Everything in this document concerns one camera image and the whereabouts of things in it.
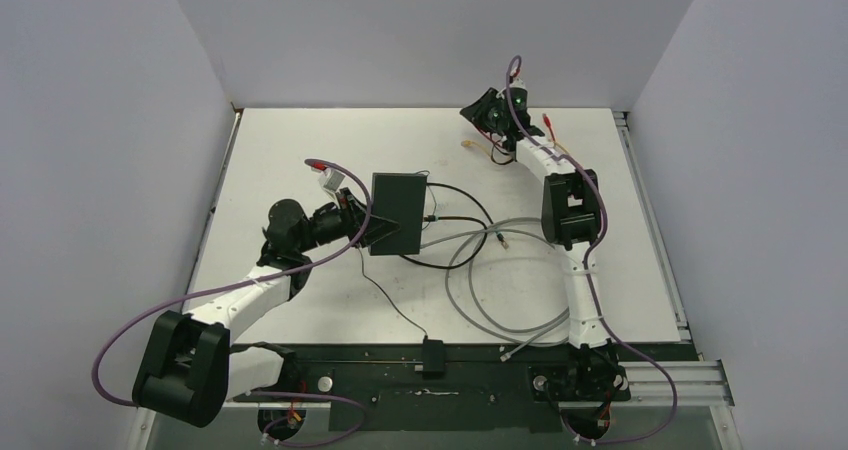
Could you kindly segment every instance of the small black box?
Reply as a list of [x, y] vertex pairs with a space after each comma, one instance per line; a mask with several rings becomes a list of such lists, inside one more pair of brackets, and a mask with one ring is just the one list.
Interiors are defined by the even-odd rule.
[[424, 378], [438, 378], [445, 373], [445, 342], [424, 337], [421, 344], [421, 374]]
[[375, 173], [371, 182], [372, 213], [400, 224], [400, 230], [368, 247], [371, 255], [418, 255], [427, 176], [418, 173]]

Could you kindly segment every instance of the cable connector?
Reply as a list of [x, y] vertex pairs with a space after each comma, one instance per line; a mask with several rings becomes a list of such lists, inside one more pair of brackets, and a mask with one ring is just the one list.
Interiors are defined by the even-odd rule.
[[342, 181], [344, 181], [344, 174], [334, 168], [325, 168], [318, 176], [318, 184], [331, 199], [335, 199]]
[[498, 237], [498, 241], [501, 242], [501, 246], [504, 247], [504, 250], [509, 250], [509, 244], [506, 243], [506, 239], [503, 234], [501, 232], [495, 232], [495, 236]]

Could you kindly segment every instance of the white connector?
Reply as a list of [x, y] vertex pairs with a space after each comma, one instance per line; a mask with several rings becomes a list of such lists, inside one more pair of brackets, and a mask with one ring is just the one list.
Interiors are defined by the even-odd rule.
[[318, 176], [318, 184], [321, 189], [330, 196], [333, 200], [336, 198], [336, 192], [344, 181], [344, 174], [333, 168], [326, 168]]

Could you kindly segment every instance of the gray wall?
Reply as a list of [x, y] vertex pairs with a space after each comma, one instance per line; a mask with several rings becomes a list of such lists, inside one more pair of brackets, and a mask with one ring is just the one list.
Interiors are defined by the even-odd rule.
[[232, 111], [175, 0], [0, 0], [0, 35], [0, 448], [123, 448], [91, 360], [184, 292]]
[[179, 0], [239, 106], [630, 108], [692, 0]]
[[848, 0], [695, 0], [633, 139], [747, 449], [845, 448]]

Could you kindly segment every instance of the screw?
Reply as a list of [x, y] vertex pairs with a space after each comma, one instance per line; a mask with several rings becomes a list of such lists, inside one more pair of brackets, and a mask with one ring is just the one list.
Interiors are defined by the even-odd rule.
[[533, 379], [533, 388], [535, 388], [539, 392], [543, 392], [545, 390], [545, 385], [547, 385], [548, 379], [545, 378], [544, 375], [539, 375]]
[[333, 379], [330, 377], [321, 377], [318, 379], [318, 390], [321, 393], [327, 393], [333, 388]]

